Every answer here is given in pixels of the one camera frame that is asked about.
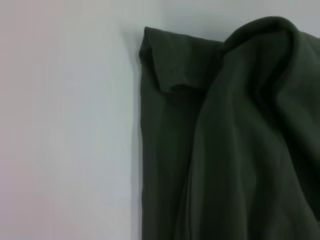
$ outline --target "wrinkled fabric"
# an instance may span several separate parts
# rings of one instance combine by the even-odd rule
[[[145,28],[143,240],[320,240],[320,39]]]

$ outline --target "dark green garment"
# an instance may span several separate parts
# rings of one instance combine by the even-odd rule
[[[320,39],[146,28],[140,59],[142,239],[320,240]]]

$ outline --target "wall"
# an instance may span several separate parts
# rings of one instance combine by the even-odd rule
[[[224,40],[318,1],[2,0],[0,239],[140,239],[137,50],[144,26]]]

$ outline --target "folded fabric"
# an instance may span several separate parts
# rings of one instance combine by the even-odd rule
[[[143,240],[320,240],[320,39],[145,28]]]

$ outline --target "white wall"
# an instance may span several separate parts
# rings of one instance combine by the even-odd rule
[[[224,40],[317,0],[1,0],[0,239],[140,239],[144,26]]]

